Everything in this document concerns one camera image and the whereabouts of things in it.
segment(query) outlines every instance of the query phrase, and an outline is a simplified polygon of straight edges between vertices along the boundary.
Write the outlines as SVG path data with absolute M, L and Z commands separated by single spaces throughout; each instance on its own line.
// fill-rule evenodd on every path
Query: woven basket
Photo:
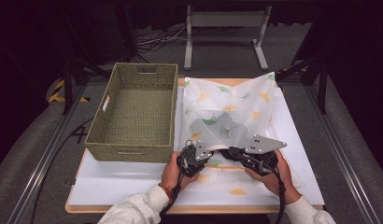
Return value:
M 169 162 L 177 65 L 116 63 L 85 146 L 98 161 Z

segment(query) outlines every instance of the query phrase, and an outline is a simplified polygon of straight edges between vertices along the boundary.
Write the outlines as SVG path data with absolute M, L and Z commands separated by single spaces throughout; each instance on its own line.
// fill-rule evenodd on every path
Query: person's left hand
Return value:
M 177 176 L 179 175 L 179 167 L 177 167 L 177 157 L 179 156 L 178 152 L 174 152 L 171 155 L 171 161 L 165 165 L 162 175 L 162 184 L 166 186 L 169 190 L 172 190 L 177 185 Z M 182 182 L 180 183 L 181 189 L 184 190 L 188 184 L 196 181 L 200 173 L 195 174 L 192 178 L 184 176 Z

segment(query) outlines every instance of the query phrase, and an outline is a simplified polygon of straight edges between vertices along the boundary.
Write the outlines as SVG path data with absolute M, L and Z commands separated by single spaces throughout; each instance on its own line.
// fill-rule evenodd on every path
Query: person's right hand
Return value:
M 279 151 L 279 149 L 276 149 L 275 153 L 278 158 L 277 172 L 279 172 L 281 180 L 282 182 L 284 182 L 285 189 L 286 189 L 285 203 L 294 203 L 297 200 L 299 200 L 300 197 L 302 197 L 302 195 L 299 193 L 299 191 L 297 191 L 297 189 L 294 187 L 294 185 L 291 182 L 291 170 L 288 163 L 285 161 L 284 157 L 282 156 L 281 151 Z M 247 174 L 249 174 L 252 179 L 263 182 L 264 185 L 270 191 L 272 191 L 276 195 L 279 195 L 278 179 L 274 174 L 261 176 L 249 168 L 246 168 L 245 172 L 247 172 Z

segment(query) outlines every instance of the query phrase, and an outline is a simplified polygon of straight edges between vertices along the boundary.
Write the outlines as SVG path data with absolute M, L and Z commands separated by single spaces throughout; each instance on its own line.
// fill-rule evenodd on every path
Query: metal bar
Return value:
M 315 100 L 317 99 L 317 94 L 315 93 L 313 87 L 305 86 L 305 92 L 311 104 L 314 106 L 316 113 L 318 114 L 321 125 L 323 126 L 327 136 L 330 139 L 330 142 L 332 145 L 331 149 L 334 154 L 334 157 L 336 158 L 337 163 L 339 164 L 340 169 L 348 183 L 351 193 L 353 194 L 355 201 L 361 210 L 363 218 L 365 219 L 366 223 L 372 223 L 372 224 L 381 223 L 376 215 L 375 209 L 371 205 L 365 191 L 363 190 L 363 186 L 361 184 L 360 179 L 358 178 L 357 174 L 354 172 L 354 169 L 352 168 L 348 160 L 348 157 L 342 145 L 340 144 L 339 139 L 337 138 L 330 121 L 325 115 L 322 115 L 320 113 L 319 105 L 317 104 L 317 101 Z
M 25 216 L 25 213 L 28 211 L 28 207 L 32 203 L 33 199 L 37 194 L 39 186 L 42 184 L 42 179 L 46 172 L 48 171 L 50 162 L 54 159 L 55 151 L 58 146 L 58 142 L 61 139 L 64 129 L 72 117 L 72 114 L 75 111 L 78 100 L 81 98 L 83 92 L 85 91 L 84 86 L 78 86 L 75 92 L 73 101 L 75 104 L 69 108 L 69 111 L 66 115 L 63 115 L 52 135 L 52 138 L 49 141 L 49 144 L 46 147 L 45 152 L 43 153 L 40 162 L 38 163 L 35 170 L 32 172 L 32 175 L 27 183 L 19 201 L 17 202 L 13 212 L 11 213 L 7 223 L 16 224 L 23 223 L 22 219 Z

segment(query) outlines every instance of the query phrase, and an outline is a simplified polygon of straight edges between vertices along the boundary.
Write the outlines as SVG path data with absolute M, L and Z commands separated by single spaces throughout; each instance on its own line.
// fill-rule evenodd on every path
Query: gray carpet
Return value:
M 269 71 L 291 66 L 291 59 L 299 48 L 308 27 L 308 25 L 279 25 L 267 28 L 262 48 Z M 182 69 L 185 43 L 180 40 L 157 51 L 141 53 L 141 55 L 151 63 L 178 63 L 179 73 L 187 77 L 257 77 L 266 72 L 260 69 L 251 46 L 250 39 L 253 35 L 254 30 L 249 28 L 242 28 L 233 35 L 217 30 L 198 32 L 193 40 L 193 61 L 190 71 Z M 327 210 L 337 223 L 365 223 L 348 182 L 333 156 L 328 136 L 319 122 L 319 114 L 314 110 L 314 103 L 309 101 L 305 87 L 294 81 L 296 77 L 284 80 L 279 85 L 284 87 L 285 99 L 311 166 L 320 176 L 319 187 Z M 60 142 L 63 142 L 80 123 L 94 116 L 105 85 L 106 83 L 100 77 L 91 79 L 83 93 L 83 96 L 90 97 L 91 100 L 89 103 L 77 104 Z M 326 108 L 327 118 L 333 125 L 365 188 L 366 195 L 383 223 L 383 174 L 337 95 L 332 82 L 329 82 L 328 86 Z M 63 109 L 63 103 L 50 103 L 49 108 L 20 137 L 0 166 L 0 223 L 7 222 L 16 206 L 31 173 L 55 131 Z M 35 223 L 96 223 L 102 216 L 102 214 L 74 215 L 64 210 L 70 191 L 69 186 L 76 175 L 85 148 L 82 145 L 83 141 L 84 138 L 79 144 L 78 136 L 72 136 L 61 148 L 40 195 Z M 32 207 L 31 204 L 23 219 L 24 223 L 29 222 Z M 277 215 L 272 214 L 269 217 L 274 222 Z M 286 217 L 283 223 L 289 223 Z

